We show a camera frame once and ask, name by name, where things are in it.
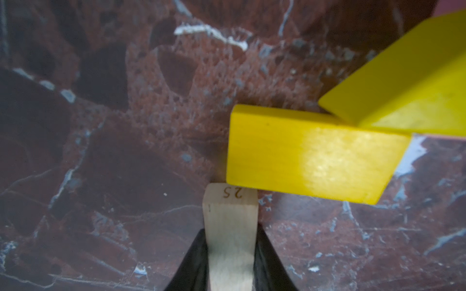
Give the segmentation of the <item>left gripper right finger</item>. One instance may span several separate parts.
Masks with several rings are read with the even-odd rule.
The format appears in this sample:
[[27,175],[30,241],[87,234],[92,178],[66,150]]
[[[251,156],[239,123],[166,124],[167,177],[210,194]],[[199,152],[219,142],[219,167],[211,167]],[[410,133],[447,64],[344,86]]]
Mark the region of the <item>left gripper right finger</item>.
[[257,291],[297,291],[261,224],[257,226],[254,257],[254,286]]

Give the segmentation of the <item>natural wood block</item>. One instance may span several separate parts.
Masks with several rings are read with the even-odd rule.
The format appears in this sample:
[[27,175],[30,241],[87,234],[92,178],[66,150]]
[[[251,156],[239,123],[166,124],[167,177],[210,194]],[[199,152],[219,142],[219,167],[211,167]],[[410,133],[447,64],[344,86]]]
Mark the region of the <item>natural wood block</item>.
[[208,184],[203,197],[212,291],[251,291],[258,226],[256,189]]

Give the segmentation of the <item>yellow rectangular block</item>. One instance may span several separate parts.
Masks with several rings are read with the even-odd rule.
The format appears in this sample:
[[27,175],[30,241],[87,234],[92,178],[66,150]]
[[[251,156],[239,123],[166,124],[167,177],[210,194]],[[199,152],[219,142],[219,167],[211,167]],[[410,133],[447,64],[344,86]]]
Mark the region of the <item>yellow rectangular block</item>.
[[410,135],[353,127],[323,113],[238,104],[226,180],[235,186],[375,205]]

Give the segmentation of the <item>yellow triangular block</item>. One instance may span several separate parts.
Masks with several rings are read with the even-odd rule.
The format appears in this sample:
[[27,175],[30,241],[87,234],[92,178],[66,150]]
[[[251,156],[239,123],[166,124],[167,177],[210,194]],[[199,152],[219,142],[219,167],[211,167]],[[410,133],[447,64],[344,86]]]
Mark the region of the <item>yellow triangular block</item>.
[[466,134],[466,13],[422,21],[319,99],[355,126]]

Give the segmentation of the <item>pink rectangular block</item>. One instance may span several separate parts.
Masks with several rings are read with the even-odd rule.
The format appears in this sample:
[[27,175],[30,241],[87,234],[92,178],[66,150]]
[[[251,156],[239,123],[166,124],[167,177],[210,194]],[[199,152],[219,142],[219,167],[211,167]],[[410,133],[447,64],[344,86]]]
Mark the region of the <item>pink rectangular block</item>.
[[432,17],[453,13],[466,8],[466,0],[438,0]]

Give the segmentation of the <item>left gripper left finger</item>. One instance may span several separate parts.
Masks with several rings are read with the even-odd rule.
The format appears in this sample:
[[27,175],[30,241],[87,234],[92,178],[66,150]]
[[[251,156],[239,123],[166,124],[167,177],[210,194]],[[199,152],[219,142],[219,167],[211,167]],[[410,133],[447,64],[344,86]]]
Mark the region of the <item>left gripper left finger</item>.
[[208,274],[208,245],[201,229],[165,291],[207,291]]

